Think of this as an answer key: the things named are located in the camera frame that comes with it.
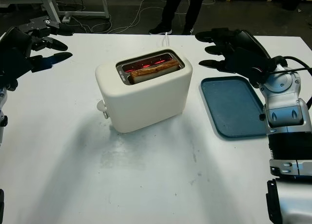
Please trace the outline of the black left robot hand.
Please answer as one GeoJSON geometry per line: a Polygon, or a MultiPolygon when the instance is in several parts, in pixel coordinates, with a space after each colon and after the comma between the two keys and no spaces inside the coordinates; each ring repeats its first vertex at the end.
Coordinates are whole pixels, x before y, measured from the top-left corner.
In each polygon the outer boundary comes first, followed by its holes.
{"type": "Polygon", "coordinates": [[[48,16],[30,19],[28,23],[8,29],[0,39],[0,87],[14,91],[18,78],[51,69],[72,56],[68,46],[50,35],[72,36],[69,26],[48,16]]]}

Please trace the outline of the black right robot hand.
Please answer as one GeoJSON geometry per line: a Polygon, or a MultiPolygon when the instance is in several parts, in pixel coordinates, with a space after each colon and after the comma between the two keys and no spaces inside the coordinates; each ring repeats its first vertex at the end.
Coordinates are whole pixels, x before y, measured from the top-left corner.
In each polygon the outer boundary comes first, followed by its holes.
{"type": "Polygon", "coordinates": [[[211,55],[224,56],[224,60],[203,60],[200,65],[216,69],[220,72],[232,73],[225,68],[226,60],[232,56],[237,48],[242,48],[264,58],[270,58],[268,52],[260,42],[246,30],[230,30],[229,28],[213,28],[209,31],[195,34],[198,41],[210,43],[205,52],[211,55]]]}

